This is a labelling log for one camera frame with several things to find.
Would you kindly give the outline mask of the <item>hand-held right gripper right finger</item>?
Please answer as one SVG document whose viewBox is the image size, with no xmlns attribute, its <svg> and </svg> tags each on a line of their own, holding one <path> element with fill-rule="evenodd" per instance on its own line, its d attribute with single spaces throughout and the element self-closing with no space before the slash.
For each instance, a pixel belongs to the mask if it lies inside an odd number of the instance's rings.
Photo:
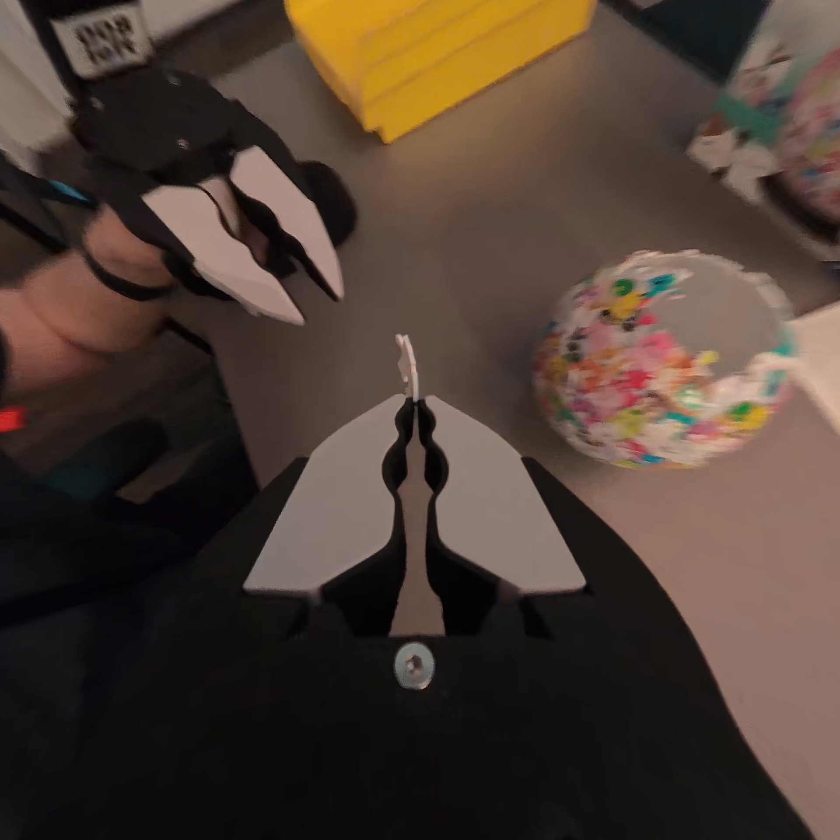
<svg viewBox="0 0 840 840">
<path fill-rule="evenodd" d="M 438 557 L 520 595 L 582 592 L 585 577 L 519 452 L 437 396 L 417 403 L 433 490 L 429 560 Z"/>
</svg>

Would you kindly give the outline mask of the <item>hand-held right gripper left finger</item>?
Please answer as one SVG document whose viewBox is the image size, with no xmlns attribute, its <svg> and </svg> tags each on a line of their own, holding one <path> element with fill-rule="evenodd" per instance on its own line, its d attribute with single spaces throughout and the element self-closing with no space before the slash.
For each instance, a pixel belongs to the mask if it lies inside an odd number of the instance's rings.
<svg viewBox="0 0 840 840">
<path fill-rule="evenodd" d="M 243 584 L 246 593 L 322 601 L 402 532 L 399 489 L 415 408 L 398 394 L 325 439 L 312 453 Z"/>
</svg>

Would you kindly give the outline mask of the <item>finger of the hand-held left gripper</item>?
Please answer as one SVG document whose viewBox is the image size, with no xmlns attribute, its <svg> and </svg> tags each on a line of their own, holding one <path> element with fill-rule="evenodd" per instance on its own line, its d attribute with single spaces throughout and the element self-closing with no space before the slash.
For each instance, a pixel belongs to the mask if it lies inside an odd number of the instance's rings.
<svg viewBox="0 0 840 840">
<path fill-rule="evenodd" d="M 258 146 L 236 153 L 229 180 L 272 216 L 280 238 L 334 301 L 344 297 L 340 261 L 315 202 Z"/>
<path fill-rule="evenodd" d="M 305 319 L 283 286 L 241 239 L 238 205 L 225 178 L 197 185 L 159 185 L 145 205 L 182 246 L 198 276 L 247 312 L 294 326 Z"/>
</svg>

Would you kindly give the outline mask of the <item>white puzzle piece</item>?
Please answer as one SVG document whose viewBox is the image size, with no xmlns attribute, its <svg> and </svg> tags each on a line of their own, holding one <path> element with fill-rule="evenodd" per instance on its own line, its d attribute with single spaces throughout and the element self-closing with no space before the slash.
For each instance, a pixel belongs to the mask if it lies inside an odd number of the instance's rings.
<svg viewBox="0 0 840 840">
<path fill-rule="evenodd" d="M 397 349 L 399 350 L 397 368 L 402 379 L 404 395 L 413 403 L 417 403 L 421 398 L 421 393 L 419 387 L 417 359 L 412 341 L 407 334 L 398 333 L 395 336 L 395 343 Z"/>
</svg>

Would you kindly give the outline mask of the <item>colourful puzzle ball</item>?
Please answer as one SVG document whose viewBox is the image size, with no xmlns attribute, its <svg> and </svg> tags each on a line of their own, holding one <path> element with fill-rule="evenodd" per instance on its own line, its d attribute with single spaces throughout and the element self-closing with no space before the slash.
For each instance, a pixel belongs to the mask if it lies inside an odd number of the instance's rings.
<svg viewBox="0 0 840 840">
<path fill-rule="evenodd" d="M 767 274 L 695 249 L 639 250 L 565 292 L 532 358 L 546 422 L 603 463 L 696 468 L 779 412 L 794 313 Z"/>
</svg>

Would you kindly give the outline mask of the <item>puzzle ball cardboard box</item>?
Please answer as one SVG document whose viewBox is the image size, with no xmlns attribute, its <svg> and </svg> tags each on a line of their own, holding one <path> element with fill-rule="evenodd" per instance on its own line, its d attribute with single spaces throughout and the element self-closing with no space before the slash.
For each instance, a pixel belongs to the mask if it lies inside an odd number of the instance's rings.
<svg viewBox="0 0 840 840">
<path fill-rule="evenodd" d="M 839 2 L 771 2 L 687 156 L 839 261 Z"/>
</svg>

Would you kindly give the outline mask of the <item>person's left hand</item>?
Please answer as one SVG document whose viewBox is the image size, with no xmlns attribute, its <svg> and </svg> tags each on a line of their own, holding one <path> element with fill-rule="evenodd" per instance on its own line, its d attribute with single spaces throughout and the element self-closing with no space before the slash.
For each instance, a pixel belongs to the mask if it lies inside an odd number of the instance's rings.
<svg viewBox="0 0 840 840">
<path fill-rule="evenodd" d="M 2 401 L 95 373 L 158 332 L 176 280 L 109 207 L 80 246 L 1 292 Z"/>
</svg>

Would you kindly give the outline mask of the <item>yellow plastic box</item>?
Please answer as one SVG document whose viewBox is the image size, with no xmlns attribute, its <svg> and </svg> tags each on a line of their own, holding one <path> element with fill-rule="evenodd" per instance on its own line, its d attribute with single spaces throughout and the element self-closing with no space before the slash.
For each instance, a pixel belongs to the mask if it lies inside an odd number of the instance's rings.
<svg viewBox="0 0 840 840">
<path fill-rule="evenodd" d="M 583 35 L 595 1 L 288 1 L 334 96 L 386 144 Z"/>
</svg>

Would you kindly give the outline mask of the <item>white instruction sheet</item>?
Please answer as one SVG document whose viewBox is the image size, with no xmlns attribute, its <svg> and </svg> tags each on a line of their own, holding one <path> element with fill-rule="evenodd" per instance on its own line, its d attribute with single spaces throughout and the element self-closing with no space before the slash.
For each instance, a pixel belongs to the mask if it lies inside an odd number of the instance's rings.
<svg viewBox="0 0 840 840">
<path fill-rule="evenodd" d="M 794 378 L 839 435 L 839 302 L 786 323 L 796 347 Z"/>
</svg>

